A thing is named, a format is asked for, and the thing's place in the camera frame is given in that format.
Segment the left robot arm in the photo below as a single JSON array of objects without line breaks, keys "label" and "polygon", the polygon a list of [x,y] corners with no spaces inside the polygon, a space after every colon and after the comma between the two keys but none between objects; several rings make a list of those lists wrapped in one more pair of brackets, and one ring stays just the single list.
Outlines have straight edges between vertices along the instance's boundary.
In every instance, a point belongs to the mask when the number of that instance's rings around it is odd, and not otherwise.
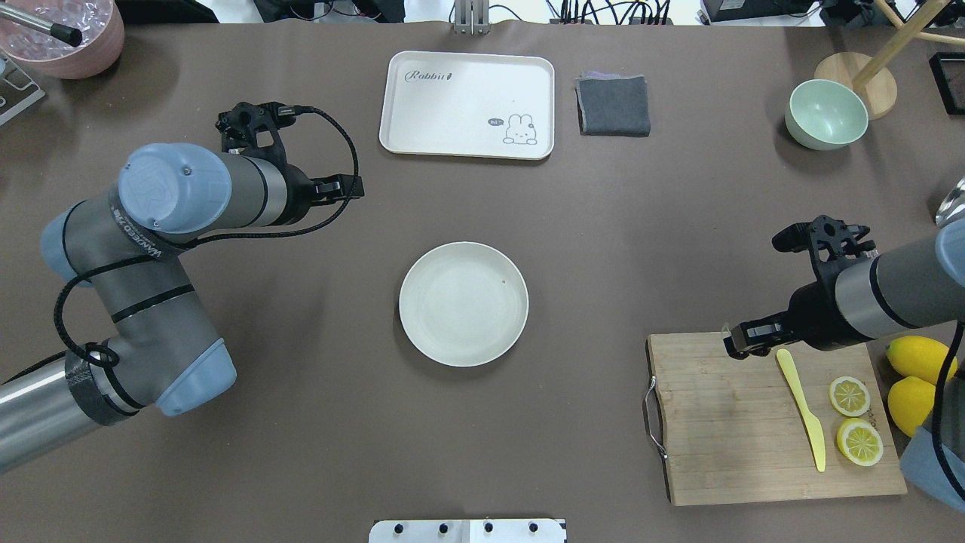
[{"label": "left robot arm", "polygon": [[227,391],[237,369],[179,258],[232,238],[291,238],[309,210],[344,212],[364,196],[351,174],[307,176],[280,130],[313,106],[238,103],[219,115],[220,151],[154,143],[132,152],[106,192],[44,228],[41,253],[63,278],[53,309],[61,353],[2,385],[1,468],[8,472],[146,406],[173,417]]}]

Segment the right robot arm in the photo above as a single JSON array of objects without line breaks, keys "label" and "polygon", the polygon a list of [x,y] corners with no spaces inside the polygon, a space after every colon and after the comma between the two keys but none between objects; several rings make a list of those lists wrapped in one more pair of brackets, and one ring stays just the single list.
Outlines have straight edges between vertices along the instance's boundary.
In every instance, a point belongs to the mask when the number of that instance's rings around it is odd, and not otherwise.
[{"label": "right robot arm", "polygon": [[[792,294],[785,311],[724,330],[737,360],[802,341],[820,351],[864,344],[900,331],[963,323],[963,223],[884,254],[869,228],[818,216],[772,238],[775,250],[807,251],[816,281]],[[904,450],[902,473],[917,488],[963,509],[963,371],[937,386],[924,428]]]}]

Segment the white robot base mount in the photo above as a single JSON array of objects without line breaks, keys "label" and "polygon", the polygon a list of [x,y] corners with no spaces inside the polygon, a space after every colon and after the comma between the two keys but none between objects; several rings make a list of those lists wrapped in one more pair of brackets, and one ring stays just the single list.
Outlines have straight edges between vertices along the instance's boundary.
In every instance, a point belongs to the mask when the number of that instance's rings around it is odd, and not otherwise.
[{"label": "white robot base mount", "polygon": [[568,542],[564,520],[479,518],[378,521],[369,542]]}]

